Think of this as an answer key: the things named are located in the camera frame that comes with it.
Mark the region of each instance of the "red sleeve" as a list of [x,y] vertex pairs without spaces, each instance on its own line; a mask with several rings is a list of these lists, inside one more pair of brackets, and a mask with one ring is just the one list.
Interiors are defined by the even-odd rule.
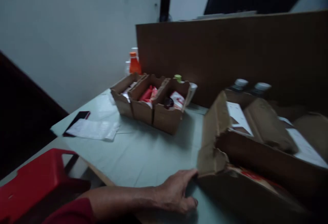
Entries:
[[42,224],[94,224],[90,200],[79,198],[52,213]]

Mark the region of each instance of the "human hand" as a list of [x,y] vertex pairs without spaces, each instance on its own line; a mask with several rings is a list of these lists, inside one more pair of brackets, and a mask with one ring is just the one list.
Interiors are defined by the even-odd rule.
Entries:
[[197,208],[198,201],[193,197],[186,198],[186,188],[192,177],[198,174],[197,169],[179,170],[171,175],[160,186],[156,187],[161,208],[182,214]]

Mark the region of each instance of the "red plastic chair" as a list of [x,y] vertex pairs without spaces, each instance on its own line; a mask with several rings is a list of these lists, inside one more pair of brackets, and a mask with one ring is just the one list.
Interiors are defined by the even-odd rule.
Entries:
[[[63,154],[72,154],[66,167]],[[82,193],[90,189],[90,182],[70,178],[67,173],[78,155],[73,151],[50,149],[17,171],[17,176],[0,187],[0,223],[14,223],[33,207],[44,204],[50,195]]]

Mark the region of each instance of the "brown wooden panel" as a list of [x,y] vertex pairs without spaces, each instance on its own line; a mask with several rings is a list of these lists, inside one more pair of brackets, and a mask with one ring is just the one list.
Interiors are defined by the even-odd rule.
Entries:
[[328,11],[137,25],[142,71],[182,75],[210,107],[237,78],[272,85],[281,104],[325,106]]

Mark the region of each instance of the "dark doorway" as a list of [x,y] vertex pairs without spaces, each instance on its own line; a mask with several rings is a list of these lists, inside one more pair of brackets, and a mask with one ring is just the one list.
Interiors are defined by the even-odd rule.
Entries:
[[0,52],[0,179],[50,143],[68,113]]

